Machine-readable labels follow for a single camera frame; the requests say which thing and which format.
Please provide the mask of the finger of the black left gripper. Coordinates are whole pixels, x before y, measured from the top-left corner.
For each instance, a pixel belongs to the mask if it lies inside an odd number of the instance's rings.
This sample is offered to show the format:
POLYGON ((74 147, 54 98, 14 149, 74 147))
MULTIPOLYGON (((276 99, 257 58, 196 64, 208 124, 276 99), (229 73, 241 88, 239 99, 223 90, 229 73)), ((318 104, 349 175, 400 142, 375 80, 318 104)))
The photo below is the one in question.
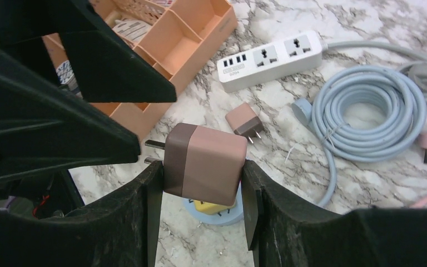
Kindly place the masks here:
POLYGON ((89 1, 0 1, 0 87, 42 95, 58 87, 42 40, 53 33, 86 101, 176 101, 174 85, 130 49, 89 1))
POLYGON ((0 182, 140 153, 134 133, 0 49, 0 182))

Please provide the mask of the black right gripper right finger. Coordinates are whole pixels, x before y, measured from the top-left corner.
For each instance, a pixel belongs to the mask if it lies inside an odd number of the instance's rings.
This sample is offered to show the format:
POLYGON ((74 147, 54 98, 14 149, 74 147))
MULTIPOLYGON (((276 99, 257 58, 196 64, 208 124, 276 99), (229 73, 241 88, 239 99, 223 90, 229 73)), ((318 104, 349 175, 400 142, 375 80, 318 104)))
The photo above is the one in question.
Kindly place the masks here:
POLYGON ((251 160, 241 189, 255 266, 427 266, 427 209, 336 214, 278 184, 251 160))

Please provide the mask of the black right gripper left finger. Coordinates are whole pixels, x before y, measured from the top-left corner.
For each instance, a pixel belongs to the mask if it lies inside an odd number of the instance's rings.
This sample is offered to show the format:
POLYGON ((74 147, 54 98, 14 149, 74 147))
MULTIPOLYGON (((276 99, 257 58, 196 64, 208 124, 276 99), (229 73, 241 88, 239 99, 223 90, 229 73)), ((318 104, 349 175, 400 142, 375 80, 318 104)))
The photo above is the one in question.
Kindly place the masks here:
POLYGON ((0 266, 154 266, 163 166, 65 217, 31 220, 0 210, 0 266))

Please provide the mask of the yellow olive charger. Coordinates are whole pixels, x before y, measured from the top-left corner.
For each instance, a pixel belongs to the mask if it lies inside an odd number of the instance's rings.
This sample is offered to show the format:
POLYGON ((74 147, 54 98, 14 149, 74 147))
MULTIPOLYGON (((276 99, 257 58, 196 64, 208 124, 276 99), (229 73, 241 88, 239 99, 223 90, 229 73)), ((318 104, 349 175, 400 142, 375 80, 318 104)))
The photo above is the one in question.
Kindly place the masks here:
POLYGON ((213 204, 210 202, 204 202, 204 201, 198 201, 198 200, 194 200, 193 204, 196 211, 206 215, 215 215, 223 211, 231 210, 233 207, 236 206, 236 201, 230 206, 213 204))

